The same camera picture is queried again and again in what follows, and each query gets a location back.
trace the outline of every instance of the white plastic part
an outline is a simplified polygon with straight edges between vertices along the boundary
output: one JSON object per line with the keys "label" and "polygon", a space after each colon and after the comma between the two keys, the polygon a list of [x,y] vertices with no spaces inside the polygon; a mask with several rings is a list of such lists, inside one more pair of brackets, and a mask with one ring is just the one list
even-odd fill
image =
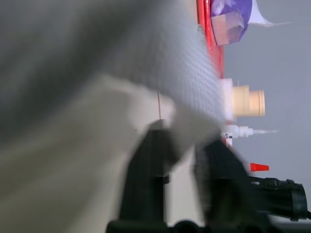
{"label": "white plastic part", "polygon": [[232,79],[220,79],[225,118],[227,121],[236,121],[233,111],[233,82]]}
{"label": "white plastic part", "polygon": [[275,130],[253,130],[247,126],[237,126],[237,125],[226,125],[221,134],[222,138],[238,138],[238,137],[248,137],[254,134],[262,133],[276,133]]}
{"label": "white plastic part", "polygon": [[220,15],[225,7],[225,0],[214,0],[211,6],[212,13],[216,16]]}
{"label": "white plastic part", "polygon": [[261,15],[256,0],[253,0],[251,17],[248,21],[248,24],[255,24],[255,25],[260,25],[263,27],[274,27],[274,26],[279,26],[279,25],[288,24],[288,23],[290,22],[284,22],[284,23],[269,22]]}

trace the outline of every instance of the gray background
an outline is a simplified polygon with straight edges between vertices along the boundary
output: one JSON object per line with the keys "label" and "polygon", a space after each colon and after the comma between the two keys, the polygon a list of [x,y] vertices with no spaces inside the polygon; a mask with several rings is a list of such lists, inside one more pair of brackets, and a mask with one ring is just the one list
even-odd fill
{"label": "gray background", "polygon": [[240,43],[225,47],[225,77],[265,92],[266,116],[239,118],[237,125],[279,133],[235,139],[233,146],[245,160],[270,166],[257,176],[302,183],[310,210],[311,1],[257,2],[267,20],[292,23],[249,26]]}

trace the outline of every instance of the textured fabric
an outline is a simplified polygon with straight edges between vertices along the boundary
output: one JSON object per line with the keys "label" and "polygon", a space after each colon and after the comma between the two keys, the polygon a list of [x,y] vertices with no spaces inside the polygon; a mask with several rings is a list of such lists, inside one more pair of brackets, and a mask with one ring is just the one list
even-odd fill
{"label": "textured fabric", "polygon": [[224,121],[207,49],[179,1],[12,0],[0,15],[2,143],[55,113],[93,72],[171,97],[182,151]]}

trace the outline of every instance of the red edge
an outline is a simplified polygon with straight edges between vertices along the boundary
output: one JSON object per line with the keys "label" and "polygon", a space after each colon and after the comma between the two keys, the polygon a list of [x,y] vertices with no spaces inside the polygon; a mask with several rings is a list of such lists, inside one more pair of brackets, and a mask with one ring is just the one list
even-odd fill
{"label": "red edge", "polygon": [[207,50],[211,54],[219,78],[224,78],[224,48],[217,46],[210,20],[210,5],[212,0],[197,0],[198,21],[202,25],[207,41]]}

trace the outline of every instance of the black plastic part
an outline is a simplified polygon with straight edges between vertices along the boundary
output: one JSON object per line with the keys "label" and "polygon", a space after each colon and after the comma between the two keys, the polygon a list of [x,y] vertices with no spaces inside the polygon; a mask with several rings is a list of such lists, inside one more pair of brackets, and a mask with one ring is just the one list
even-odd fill
{"label": "black plastic part", "polygon": [[253,189],[243,164],[220,139],[197,147],[195,160],[194,174],[206,224],[270,226],[268,216],[257,212],[265,205],[264,198]]}
{"label": "black plastic part", "polygon": [[161,122],[151,125],[132,157],[125,180],[120,220],[165,221],[165,172],[173,144]]}
{"label": "black plastic part", "polygon": [[276,178],[257,177],[250,177],[250,183],[266,199],[267,205],[260,206],[260,211],[289,218],[291,221],[311,218],[302,184],[292,180],[280,181]]}
{"label": "black plastic part", "polygon": [[308,224],[276,224],[263,230],[254,226],[245,228],[231,227],[199,227],[190,221],[178,222],[173,227],[168,227],[161,221],[111,221],[106,233],[309,233],[311,227]]}

